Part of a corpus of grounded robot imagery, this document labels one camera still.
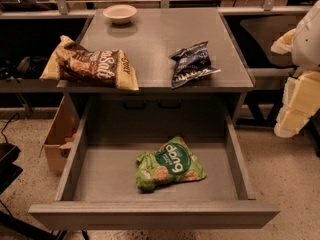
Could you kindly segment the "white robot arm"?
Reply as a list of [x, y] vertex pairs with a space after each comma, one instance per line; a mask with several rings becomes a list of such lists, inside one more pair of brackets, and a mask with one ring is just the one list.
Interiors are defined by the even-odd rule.
[[300, 132], [320, 109], [320, 1], [317, 1], [295, 29], [276, 40], [271, 51], [291, 53], [297, 67], [286, 81], [283, 105], [274, 133], [290, 138]]

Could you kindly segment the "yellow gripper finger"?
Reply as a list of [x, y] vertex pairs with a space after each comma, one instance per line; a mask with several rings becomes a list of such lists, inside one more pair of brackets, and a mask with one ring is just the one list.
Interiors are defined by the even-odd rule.
[[307, 71], [298, 78], [289, 77], [283, 104], [290, 110], [314, 115], [320, 109], [320, 72]]
[[309, 122], [310, 115], [297, 110], [282, 107], [276, 118], [274, 133], [278, 137], [291, 138]]

